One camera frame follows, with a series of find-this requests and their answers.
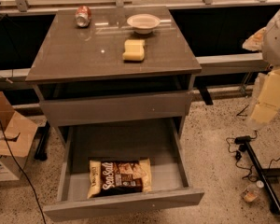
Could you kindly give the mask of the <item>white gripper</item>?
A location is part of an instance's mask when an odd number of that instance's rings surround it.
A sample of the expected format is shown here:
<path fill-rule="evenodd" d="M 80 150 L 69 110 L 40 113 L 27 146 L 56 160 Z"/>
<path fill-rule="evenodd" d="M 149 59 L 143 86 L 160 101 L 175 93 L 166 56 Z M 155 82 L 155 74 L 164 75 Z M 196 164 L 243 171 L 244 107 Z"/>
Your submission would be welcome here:
<path fill-rule="evenodd" d="M 262 51 L 266 28 L 260 28 L 242 45 L 243 49 Z M 259 73 L 253 87 L 248 108 L 247 126 L 260 130 L 267 125 L 280 110 L 280 68 L 273 69 L 267 75 Z"/>

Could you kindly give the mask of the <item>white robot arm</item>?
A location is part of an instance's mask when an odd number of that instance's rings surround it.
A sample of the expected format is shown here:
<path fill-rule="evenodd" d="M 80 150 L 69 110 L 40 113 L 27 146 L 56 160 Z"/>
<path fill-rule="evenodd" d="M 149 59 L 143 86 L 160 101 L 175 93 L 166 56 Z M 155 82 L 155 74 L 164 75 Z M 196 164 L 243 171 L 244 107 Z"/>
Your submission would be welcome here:
<path fill-rule="evenodd" d="M 257 131 L 267 125 L 280 110 L 280 9 L 242 47 L 260 51 L 262 59 L 272 67 L 267 75 L 259 74 L 254 83 L 246 124 Z"/>

